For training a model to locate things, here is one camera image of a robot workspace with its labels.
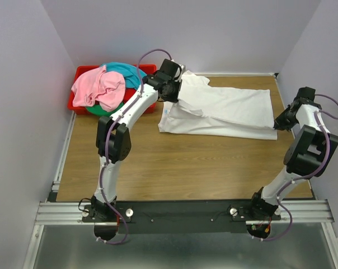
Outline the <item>white t shirt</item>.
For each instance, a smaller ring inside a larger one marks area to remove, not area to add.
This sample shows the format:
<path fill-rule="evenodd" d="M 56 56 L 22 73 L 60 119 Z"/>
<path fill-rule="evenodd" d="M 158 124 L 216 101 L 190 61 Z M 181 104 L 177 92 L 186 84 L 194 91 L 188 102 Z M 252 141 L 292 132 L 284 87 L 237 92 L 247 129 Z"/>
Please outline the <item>white t shirt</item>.
<path fill-rule="evenodd" d="M 161 133 L 277 140 L 269 90 L 212 87 L 190 71 L 182 75 L 177 103 L 163 105 Z"/>

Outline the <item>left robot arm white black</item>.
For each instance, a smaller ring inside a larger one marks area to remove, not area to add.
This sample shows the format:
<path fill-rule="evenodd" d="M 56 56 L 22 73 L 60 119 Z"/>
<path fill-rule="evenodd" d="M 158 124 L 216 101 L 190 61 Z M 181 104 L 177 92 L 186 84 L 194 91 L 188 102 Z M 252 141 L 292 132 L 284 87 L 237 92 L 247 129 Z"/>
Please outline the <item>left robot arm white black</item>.
<path fill-rule="evenodd" d="M 185 66 L 164 59 L 159 70 L 140 78 L 140 86 L 114 115 L 98 120 L 96 147 L 100 172 L 90 205 L 80 207 L 83 218 L 111 221 L 120 218 L 115 209 L 116 187 L 122 161 L 132 148 L 130 131 L 142 114 L 157 100 L 176 103 Z"/>

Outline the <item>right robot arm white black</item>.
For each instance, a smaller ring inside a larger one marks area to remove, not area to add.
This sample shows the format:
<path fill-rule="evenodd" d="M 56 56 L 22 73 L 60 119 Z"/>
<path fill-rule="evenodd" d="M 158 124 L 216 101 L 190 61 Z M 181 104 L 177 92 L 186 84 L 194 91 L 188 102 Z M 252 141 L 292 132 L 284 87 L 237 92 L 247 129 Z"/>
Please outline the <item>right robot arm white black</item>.
<path fill-rule="evenodd" d="M 300 131 L 287 150 L 281 172 L 268 185 L 254 193 L 249 212 L 252 216 L 272 217 L 280 202 L 299 184 L 325 171 L 337 146 L 338 136 L 325 126 L 322 106 L 315 102 L 316 90 L 301 87 L 293 102 L 275 119 L 274 129 Z"/>

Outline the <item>red plastic bin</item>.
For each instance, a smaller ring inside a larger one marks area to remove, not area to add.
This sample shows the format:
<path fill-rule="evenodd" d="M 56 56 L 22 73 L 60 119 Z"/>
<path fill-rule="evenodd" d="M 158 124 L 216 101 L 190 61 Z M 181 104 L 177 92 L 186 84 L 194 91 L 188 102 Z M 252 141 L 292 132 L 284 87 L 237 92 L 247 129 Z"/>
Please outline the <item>red plastic bin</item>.
<path fill-rule="evenodd" d="M 77 68 L 74 81 L 77 80 L 83 73 L 86 73 L 92 69 L 98 68 L 98 66 L 79 66 Z M 157 67 L 155 64 L 140 64 L 139 69 L 144 71 L 147 75 L 153 74 L 156 70 Z M 69 110 L 74 111 L 77 115 L 91 115 L 87 110 L 86 107 L 83 106 L 74 106 L 73 105 L 73 99 L 74 99 L 74 93 L 71 92 L 69 95 L 69 100 L 67 104 L 67 108 Z"/>

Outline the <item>teal t shirt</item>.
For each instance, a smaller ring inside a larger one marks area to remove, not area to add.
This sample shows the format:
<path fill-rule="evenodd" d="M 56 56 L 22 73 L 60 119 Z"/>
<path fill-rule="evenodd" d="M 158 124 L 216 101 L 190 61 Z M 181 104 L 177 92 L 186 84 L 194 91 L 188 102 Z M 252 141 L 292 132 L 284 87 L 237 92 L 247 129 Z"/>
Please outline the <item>teal t shirt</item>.
<path fill-rule="evenodd" d="M 140 86 L 140 77 L 143 78 L 147 74 L 139 70 L 140 76 L 138 76 L 137 68 L 133 65 L 127 64 L 127 63 L 120 63 L 120 62 L 110 62 L 102 64 L 102 66 L 106 67 L 107 72 L 117 72 L 122 74 L 124 80 L 125 80 L 125 86 L 129 89 L 138 89 Z"/>

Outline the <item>red t shirt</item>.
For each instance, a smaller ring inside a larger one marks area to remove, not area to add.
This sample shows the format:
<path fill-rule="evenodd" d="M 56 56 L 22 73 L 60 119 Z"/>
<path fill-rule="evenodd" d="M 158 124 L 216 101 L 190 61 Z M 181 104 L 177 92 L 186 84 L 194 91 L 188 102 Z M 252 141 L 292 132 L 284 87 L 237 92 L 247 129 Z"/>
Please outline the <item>red t shirt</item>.
<path fill-rule="evenodd" d="M 130 98 L 136 93 L 136 89 L 132 89 L 132 88 L 126 88 L 125 90 L 125 94 L 124 94 L 124 97 L 123 97 L 123 103 L 127 103 Z"/>

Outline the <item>pink t shirt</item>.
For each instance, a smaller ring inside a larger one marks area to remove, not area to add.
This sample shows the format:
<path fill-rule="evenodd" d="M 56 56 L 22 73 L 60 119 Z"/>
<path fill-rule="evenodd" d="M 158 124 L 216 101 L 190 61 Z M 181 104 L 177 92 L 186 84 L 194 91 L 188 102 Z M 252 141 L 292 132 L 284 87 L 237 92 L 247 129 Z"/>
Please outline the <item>pink t shirt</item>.
<path fill-rule="evenodd" d="M 93 107 L 98 104 L 104 111 L 111 112 L 122 103 L 125 95 L 124 76 L 115 71 L 108 72 L 105 66 L 81 74 L 74 82 L 73 106 Z"/>

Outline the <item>green t shirt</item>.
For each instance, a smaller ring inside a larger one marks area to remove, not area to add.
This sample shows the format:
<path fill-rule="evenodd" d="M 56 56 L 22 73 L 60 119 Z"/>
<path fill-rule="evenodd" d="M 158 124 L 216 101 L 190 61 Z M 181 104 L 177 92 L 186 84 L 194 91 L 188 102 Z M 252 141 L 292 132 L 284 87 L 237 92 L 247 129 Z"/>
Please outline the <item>green t shirt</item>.
<path fill-rule="evenodd" d="M 120 103 L 114 110 L 107 112 L 105 111 L 99 104 L 94 105 L 94 106 L 88 106 L 86 107 L 86 110 L 93 115 L 96 115 L 98 117 L 109 117 L 110 115 L 112 115 L 113 113 L 117 112 L 119 109 L 121 109 L 123 107 L 124 103 Z"/>

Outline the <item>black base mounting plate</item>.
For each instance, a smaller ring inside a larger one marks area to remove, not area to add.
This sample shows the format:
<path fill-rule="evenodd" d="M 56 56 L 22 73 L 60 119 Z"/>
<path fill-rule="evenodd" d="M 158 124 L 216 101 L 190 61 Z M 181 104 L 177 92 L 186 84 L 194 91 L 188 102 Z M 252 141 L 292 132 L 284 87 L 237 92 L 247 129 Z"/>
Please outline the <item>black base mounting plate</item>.
<path fill-rule="evenodd" d="M 116 201 L 112 207 L 91 199 L 78 205 L 82 221 L 94 223 L 94 234 L 105 240 L 116 235 L 246 233 L 267 237 L 274 212 L 255 209 L 251 200 Z"/>

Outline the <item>aluminium frame rail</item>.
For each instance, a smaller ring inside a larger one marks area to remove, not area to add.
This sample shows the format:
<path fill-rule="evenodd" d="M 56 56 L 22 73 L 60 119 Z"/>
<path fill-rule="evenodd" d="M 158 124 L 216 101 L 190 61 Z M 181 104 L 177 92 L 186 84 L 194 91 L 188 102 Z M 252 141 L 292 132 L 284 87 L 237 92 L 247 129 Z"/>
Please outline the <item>aluminium frame rail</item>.
<path fill-rule="evenodd" d="M 132 130 L 120 200 L 249 198 L 277 175 L 292 141 L 287 132 L 277 141 L 159 133 L 159 118 L 145 115 Z M 294 225 L 273 242 L 230 233 L 130 233 L 123 245 L 97 242 L 94 225 L 83 223 L 78 210 L 97 184 L 96 126 L 92 116 L 72 123 L 62 177 L 55 182 L 58 195 L 38 208 L 27 268 L 334 268 L 330 209 L 325 201 L 311 201 L 308 185 L 290 195 Z"/>

